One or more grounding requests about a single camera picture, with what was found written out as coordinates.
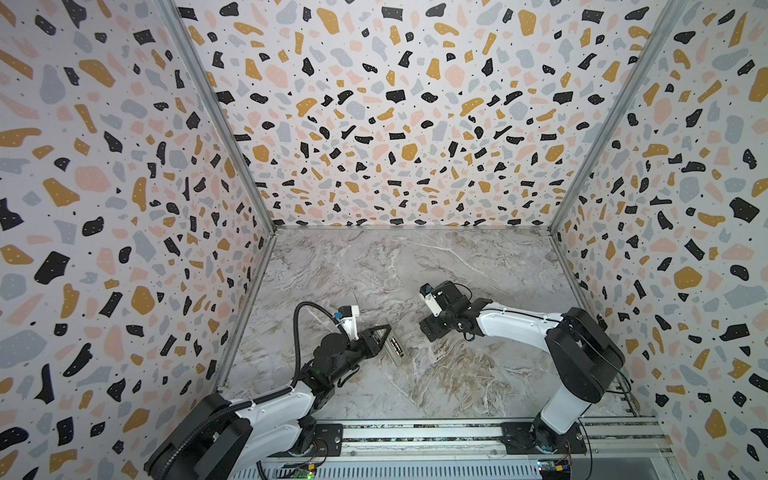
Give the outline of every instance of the terrazzo patterned wall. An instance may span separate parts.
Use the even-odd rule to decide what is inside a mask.
[[[0,3],[0,476],[143,478],[261,226],[148,2]]]
[[[278,225],[545,225],[664,6],[180,0]]]
[[[768,2],[689,2],[556,237],[689,478],[768,475]]]

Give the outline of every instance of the gray marble surface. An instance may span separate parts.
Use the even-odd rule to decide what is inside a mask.
[[[540,230],[279,230],[233,368],[227,398],[253,398],[290,381],[293,309],[311,300],[330,312],[360,307],[359,329],[389,323],[409,354],[400,367],[382,352],[366,360],[315,417],[444,419],[530,417],[559,379],[547,353],[506,339],[430,343],[419,329],[429,309],[424,283],[463,283],[475,296],[525,310],[564,312],[576,299]],[[327,333],[322,314],[300,315],[302,363]],[[587,415],[630,415],[606,394]]]

